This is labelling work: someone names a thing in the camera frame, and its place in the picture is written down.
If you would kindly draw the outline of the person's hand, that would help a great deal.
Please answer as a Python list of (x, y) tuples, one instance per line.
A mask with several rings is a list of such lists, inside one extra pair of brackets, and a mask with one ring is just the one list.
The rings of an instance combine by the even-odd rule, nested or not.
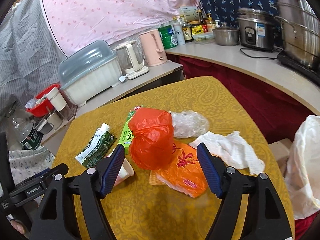
[(16, 219), (12, 219), (12, 220), (10, 220), (10, 224), (19, 233), (21, 233), (25, 237), (29, 238), (29, 231), (21, 221), (16, 220)]

